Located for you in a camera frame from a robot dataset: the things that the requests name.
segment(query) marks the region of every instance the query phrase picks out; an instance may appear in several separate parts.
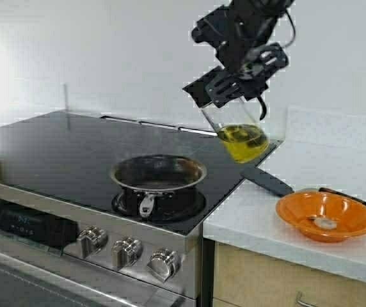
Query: wooden cabinet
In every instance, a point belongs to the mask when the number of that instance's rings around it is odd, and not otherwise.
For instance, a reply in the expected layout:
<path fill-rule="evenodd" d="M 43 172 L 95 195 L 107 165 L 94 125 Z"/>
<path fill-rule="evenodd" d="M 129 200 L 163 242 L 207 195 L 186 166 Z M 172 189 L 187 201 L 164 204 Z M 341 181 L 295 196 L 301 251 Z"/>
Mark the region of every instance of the wooden cabinet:
<path fill-rule="evenodd" d="M 292 264 L 243 249 L 216 244 L 215 306 L 366 307 L 366 283 Z"/>

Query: oven door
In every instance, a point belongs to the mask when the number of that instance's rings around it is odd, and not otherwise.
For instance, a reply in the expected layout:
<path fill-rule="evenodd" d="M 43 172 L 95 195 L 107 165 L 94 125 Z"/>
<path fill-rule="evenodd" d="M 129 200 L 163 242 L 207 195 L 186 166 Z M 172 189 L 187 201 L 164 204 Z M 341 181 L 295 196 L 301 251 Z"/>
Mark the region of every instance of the oven door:
<path fill-rule="evenodd" d="M 153 285 L 0 235 L 0 307 L 195 307 Z"/>

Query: orange bowl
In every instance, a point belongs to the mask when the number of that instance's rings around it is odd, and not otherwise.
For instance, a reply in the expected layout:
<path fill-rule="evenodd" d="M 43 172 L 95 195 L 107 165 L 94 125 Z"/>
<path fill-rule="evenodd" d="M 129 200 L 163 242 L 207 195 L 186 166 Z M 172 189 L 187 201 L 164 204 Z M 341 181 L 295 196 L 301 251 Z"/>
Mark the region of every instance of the orange bowl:
<path fill-rule="evenodd" d="M 342 242 L 366 234 L 366 206 L 326 192 L 298 192 L 280 199 L 277 214 L 303 235 L 320 242 Z M 336 228 L 318 227 L 312 217 L 326 217 Z"/>

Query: yellow liquid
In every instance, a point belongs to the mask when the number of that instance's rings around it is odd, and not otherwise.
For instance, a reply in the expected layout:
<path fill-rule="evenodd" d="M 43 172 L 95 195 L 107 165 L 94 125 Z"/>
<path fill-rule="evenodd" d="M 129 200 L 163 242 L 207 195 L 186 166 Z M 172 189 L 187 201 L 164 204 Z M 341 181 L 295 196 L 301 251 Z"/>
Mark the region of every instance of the yellow liquid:
<path fill-rule="evenodd" d="M 254 125 L 230 125 L 218 132 L 233 160 L 246 163 L 267 149 L 269 140 L 264 132 Z"/>

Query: control knob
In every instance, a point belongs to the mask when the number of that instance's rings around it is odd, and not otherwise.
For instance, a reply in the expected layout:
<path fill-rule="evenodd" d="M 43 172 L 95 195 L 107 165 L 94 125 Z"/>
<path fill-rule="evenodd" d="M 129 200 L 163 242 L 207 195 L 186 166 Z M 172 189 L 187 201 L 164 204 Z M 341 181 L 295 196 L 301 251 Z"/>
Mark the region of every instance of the control knob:
<path fill-rule="evenodd" d="M 179 270 L 180 257 L 175 251 L 160 249 L 150 257 L 147 267 L 153 276 L 165 283 Z"/>
<path fill-rule="evenodd" d="M 134 265 L 142 255 L 143 246 L 139 240 L 125 238 L 117 241 L 112 248 L 112 264 L 116 270 Z"/>
<path fill-rule="evenodd" d="M 107 232 L 94 226 L 87 227 L 77 238 L 77 245 L 82 258 L 98 253 L 106 243 Z"/>

